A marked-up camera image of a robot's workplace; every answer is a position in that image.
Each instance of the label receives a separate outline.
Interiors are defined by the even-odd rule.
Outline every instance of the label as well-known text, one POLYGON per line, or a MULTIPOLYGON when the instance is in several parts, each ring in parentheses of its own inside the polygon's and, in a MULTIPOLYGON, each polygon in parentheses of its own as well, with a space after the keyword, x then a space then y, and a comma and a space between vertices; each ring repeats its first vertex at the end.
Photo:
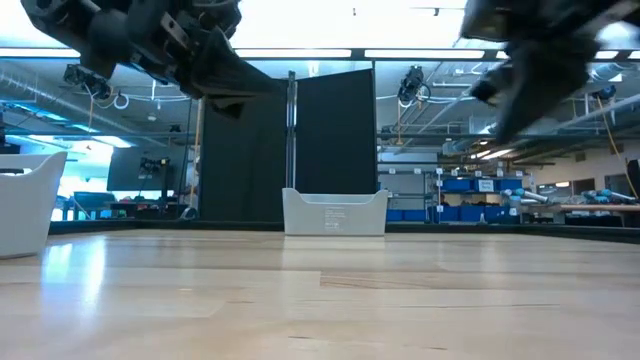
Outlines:
POLYGON ((493 180, 478 180, 478 191, 493 192, 493 180))
POLYGON ((324 210, 324 229, 327 232, 343 232, 347 214, 343 207, 328 207, 324 210))

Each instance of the ceiling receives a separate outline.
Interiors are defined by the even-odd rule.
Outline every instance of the ceiling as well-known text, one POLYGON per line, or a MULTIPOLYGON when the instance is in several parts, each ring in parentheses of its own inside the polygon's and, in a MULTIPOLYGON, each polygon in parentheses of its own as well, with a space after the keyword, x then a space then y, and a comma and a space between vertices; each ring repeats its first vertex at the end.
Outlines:
MULTIPOLYGON (((243 22, 232 39, 232 45, 236 48, 499 48, 500 44, 459 39, 458 31, 463 15, 460 9, 464 4, 464 0, 243 0, 243 22), (441 7, 438 16, 434 16, 434 7, 441 7), (331 19, 330 26, 327 26, 327 19, 331 19)), ((600 39, 608 48, 637 49, 640 48, 636 43, 638 35, 635 28, 614 24, 601 32, 600 39)), ((0 47, 61 46, 31 26, 19 0, 3 0, 3 11, 0 12, 0 47)), ((34 82, 44 81, 65 90, 67 85, 62 81, 62 74, 68 63, 68 60, 0 60, 0 68, 3 68, 3 64, 18 67, 31 74, 34 82)), ((471 116, 495 116, 493 109, 477 101, 464 100, 450 109, 448 107, 450 102, 462 94, 466 85, 475 82, 479 74, 494 66, 490 63, 378 61, 374 64, 367 61, 274 60, 253 61, 252 64, 274 78, 287 78, 289 71, 294 71, 297 78, 306 78, 375 68, 379 130, 398 124, 398 103, 394 95, 398 92, 400 80, 410 66, 422 66, 432 91, 431 102, 434 103, 425 103, 419 108, 416 106, 407 110, 400 119, 400 131, 411 134, 423 130, 427 134, 442 135, 438 139, 412 141, 412 147, 428 149, 425 151, 441 149, 448 134, 468 132, 471 116)), ((622 82, 616 84, 619 98, 640 92, 636 85, 638 75, 637 71, 624 73, 622 82)), ((176 87, 156 84, 154 89, 151 78, 125 67, 117 68, 111 85, 122 94, 137 100, 132 99, 124 110, 111 106, 109 109, 95 111, 126 124, 140 135, 167 132, 171 125, 176 124, 185 130, 190 120, 191 124, 195 121, 197 104, 184 99, 176 87), (150 115, 156 120, 150 121, 150 115)), ((67 100, 87 110, 90 107, 89 96, 81 89, 69 90, 69 94, 65 96, 68 96, 67 100)), ((566 121, 584 112, 585 103, 578 99, 565 102, 553 117, 566 121)), ((26 117, 29 114, 14 114, 17 119, 20 116, 26 117)), ((89 121, 87 117, 68 120, 79 124, 88 124, 89 121)), ((602 131, 601 124, 601 120, 587 122, 574 127, 572 131, 585 135, 594 134, 602 131)), ((48 131, 50 128, 44 125, 51 126, 41 124, 30 130, 37 128, 48 131)), ((68 127, 68 124, 54 126, 68 127)), ((99 122, 92 127, 101 131, 113 130, 99 122)), ((392 144, 385 142, 383 145, 383 148, 387 148, 392 144)), ((547 142, 538 145, 552 149, 563 143, 547 142)), ((538 145, 528 143, 526 149, 537 151, 538 145)))

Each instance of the floor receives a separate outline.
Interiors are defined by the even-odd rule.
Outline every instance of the floor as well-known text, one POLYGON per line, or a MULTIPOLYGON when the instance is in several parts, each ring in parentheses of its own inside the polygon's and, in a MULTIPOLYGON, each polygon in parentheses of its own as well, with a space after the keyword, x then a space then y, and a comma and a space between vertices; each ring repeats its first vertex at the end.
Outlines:
POLYGON ((52 237, 0 359, 638 359, 640 247, 514 235, 52 237))

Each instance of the black partition panel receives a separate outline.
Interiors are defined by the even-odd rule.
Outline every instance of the black partition panel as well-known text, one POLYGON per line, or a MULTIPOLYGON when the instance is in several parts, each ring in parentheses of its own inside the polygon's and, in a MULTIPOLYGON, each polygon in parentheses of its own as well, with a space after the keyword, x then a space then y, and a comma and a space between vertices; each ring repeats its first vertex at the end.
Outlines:
POLYGON ((282 96, 248 103, 239 121, 207 108, 201 151, 200 217, 282 222, 286 84, 282 96))
POLYGON ((306 194, 377 190, 373 70, 301 80, 296 189, 306 194))

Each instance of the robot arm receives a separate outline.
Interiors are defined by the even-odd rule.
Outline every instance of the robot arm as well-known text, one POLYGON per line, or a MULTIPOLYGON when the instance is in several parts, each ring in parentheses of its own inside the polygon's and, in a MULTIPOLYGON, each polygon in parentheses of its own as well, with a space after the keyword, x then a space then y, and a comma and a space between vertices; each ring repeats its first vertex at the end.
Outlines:
POLYGON ((228 42, 239 0, 21 1, 34 26, 80 52, 92 75, 109 79, 122 64, 235 118, 242 103, 276 89, 228 42))
POLYGON ((580 88, 609 24, 640 25, 639 0, 469 0, 461 36, 506 43, 510 59, 471 95, 499 108, 497 142, 506 144, 580 88))

